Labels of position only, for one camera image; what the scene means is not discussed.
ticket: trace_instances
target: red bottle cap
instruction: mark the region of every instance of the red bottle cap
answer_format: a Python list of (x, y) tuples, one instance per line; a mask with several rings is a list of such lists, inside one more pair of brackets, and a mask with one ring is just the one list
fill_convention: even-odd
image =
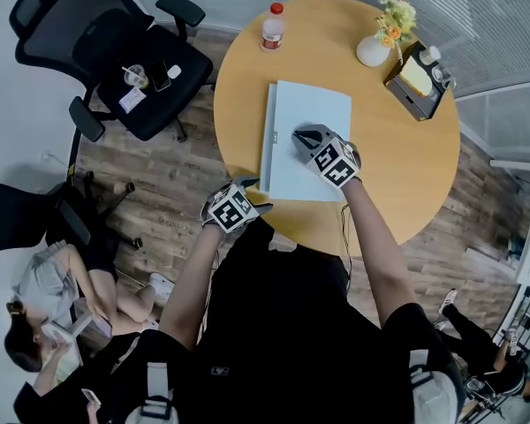
[(281, 14), (284, 10), (283, 4), (275, 3), (271, 5), (271, 12), (273, 14)]

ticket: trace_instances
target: plastic cup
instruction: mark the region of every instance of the plastic cup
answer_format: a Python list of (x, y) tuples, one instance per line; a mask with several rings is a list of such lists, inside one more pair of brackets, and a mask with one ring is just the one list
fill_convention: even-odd
[(139, 89), (145, 89), (149, 86), (149, 79), (145, 73), (145, 69), (141, 64), (134, 64), (128, 67), (133, 74), (126, 71), (124, 73), (124, 82), (130, 87), (137, 87)]

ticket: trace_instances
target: mesh chair back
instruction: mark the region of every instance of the mesh chair back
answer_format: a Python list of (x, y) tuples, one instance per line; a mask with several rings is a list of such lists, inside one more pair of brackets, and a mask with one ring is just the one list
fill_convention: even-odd
[(43, 238), (63, 187), (49, 194), (22, 192), (0, 184), (0, 251), (36, 246)]
[(153, 18), (133, 0), (18, 0), (10, 14), (16, 59), (95, 87)]

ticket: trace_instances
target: bottle label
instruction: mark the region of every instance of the bottle label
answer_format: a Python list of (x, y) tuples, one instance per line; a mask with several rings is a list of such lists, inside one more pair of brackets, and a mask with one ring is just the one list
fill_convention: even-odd
[(261, 35), (261, 45), (264, 49), (275, 50), (281, 47), (283, 42), (282, 34), (268, 34), (267, 32), (262, 32)]

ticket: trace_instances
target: white vase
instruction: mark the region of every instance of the white vase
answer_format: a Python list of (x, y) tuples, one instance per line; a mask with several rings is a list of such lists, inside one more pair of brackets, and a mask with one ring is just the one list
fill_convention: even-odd
[(382, 46), (374, 36), (363, 38), (355, 51), (360, 62), (369, 67), (383, 64), (389, 56), (389, 52), (390, 48)]

